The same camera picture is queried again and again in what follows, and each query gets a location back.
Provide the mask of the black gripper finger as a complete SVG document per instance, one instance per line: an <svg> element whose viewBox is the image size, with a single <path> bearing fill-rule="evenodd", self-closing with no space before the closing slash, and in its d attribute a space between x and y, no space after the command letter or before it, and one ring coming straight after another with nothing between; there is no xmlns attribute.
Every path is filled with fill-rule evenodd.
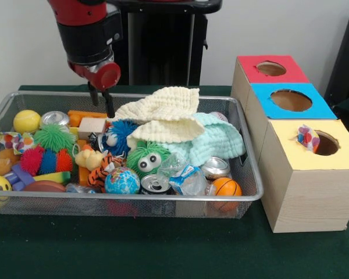
<svg viewBox="0 0 349 279"><path fill-rule="evenodd" d="M88 82L87 85L88 85L88 90L92 100L92 104L94 106L98 106L99 105L98 90L90 82Z"/></svg>
<svg viewBox="0 0 349 279"><path fill-rule="evenodd" d="M115 116L115 110L113 105L113 99L109 93L109 90L106 89L102 91L102 96L105 98L105 107L106 107L106 113L109 118L114 118Z"/></svg>

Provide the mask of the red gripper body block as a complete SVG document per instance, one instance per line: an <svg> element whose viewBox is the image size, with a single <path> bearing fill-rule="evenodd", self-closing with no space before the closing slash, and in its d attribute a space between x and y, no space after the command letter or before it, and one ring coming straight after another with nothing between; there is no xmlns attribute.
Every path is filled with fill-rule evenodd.
<svg viewBox="0 0 349 279"><path fill-rule="evenodd" d="M114 87L121 77L121 69L112 59L92 66L80 65L69 61L69 67L100 91Z"/></svg>

